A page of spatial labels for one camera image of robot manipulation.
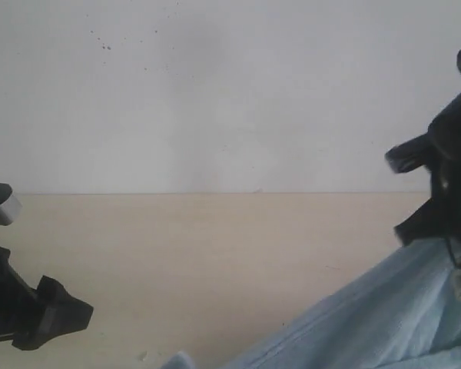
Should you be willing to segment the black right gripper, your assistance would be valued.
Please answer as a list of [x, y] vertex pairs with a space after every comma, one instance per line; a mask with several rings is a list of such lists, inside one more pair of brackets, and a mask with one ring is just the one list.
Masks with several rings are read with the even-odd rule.
[[441, 157], [442, 201], [427, 200], [394, 227], [402, 246], [427, 238], [448, 238], [449, 224], [461, 232], [461, 92], [433, 119], [427, 133]]

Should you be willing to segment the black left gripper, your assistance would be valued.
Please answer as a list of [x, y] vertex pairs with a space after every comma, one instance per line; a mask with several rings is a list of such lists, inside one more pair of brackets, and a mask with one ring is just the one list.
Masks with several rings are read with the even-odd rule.
[[0, 342], [26, 339], [36, 330], [36, 346], [41, 347], [87, 329], [94, 312], [89, 303], [46, 276], [36, 293], [9, 264], [10, 255], [9, 249], [0, 247]]

